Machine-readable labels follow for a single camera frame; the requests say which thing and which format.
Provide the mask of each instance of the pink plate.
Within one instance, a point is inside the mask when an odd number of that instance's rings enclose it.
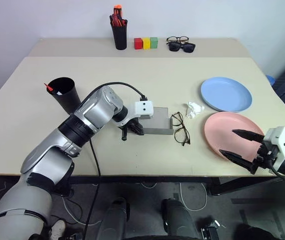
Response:
[[[232,132],[234,129],[244,129],[264,135],[253,121],[233,112],[218,112],[211,115],[204,125],[204,135],[213,151],[222,158],[227,159],[219,149],[234,152],[252,162],[261,144],[238,136]]]

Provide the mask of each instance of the yellow block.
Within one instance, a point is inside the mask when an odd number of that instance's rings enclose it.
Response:
[[[151,48],[151,39],[149,37],[142,38],[142,48],[143,49]]]

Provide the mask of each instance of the plate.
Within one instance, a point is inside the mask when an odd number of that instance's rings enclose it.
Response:
[[[250,91],[240,82],[227,77],[212,77],[201,85],[203,100],[220,112],[239,113],[252,104]]]
[[[261,144],[238,136],[232,132],[234,129],[264,135],[253,121],[233,112],[218,112],[211,115],[204,125],[204,135],[212,150],[222,158],[227,159],[219,152],[219,149],[234,152],[252,162]]]

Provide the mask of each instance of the tabletop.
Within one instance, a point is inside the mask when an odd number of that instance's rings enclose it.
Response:
[[[28,57],[129,57],[129,58],[198,58],[250,57],[235,38],[190,38],[196,45],[192,54],[168,50],[166,38],[158,38],[156,49],[134,49],[134,39],[127,40],[125,50],[117,50],[112,38],[45,38],[40,39]]]
[[[34,55],[23,59],[0,90],[0,175],[20,174],[28,153],[68,117],[47,93],[44,82],[69,77],[75,81],[80,99],[100,84],[121,81],[140,90],[155,107],[167,107],[170,115],[185,113],[188,101],[205,106],[196,118],[184,118],[191,139],[191,144],[185,146],[178,144],[173,135],[129,134],[127,141],[122,141],[120,129],[108,123],[92,138],[103,176],[251,176],[246,169],[220,158],[207,145],[204,123],[217,111],[204,103],[200,86],[216,76],[245,85],[252,94],[252,105],[239,114],[254,121],[264,132],[285,126],[285,104],[245,50],[243,56],[228,57],[208,52],[207,57],[190,57],[182,51],[179,54],[186,57],[139,57],[139,53],[133,53],[134,57],[92,57],[68,56],[68,51],[63,56],[55,56],[54,52],[35,56],[41,54],[33,50]],[[125,105],[139,100],[139,95],[128,87],[112,88]],[[97,175],[88,144],[73,161],[74,176]],[[256,173],[270,175],[266,169]]]

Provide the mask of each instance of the blue plate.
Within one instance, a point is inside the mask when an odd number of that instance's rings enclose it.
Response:
[[[241,83],[227,77],[212,77],[201,85],[203,100],[217,111],[239,113],[252,104],[252,95]]]

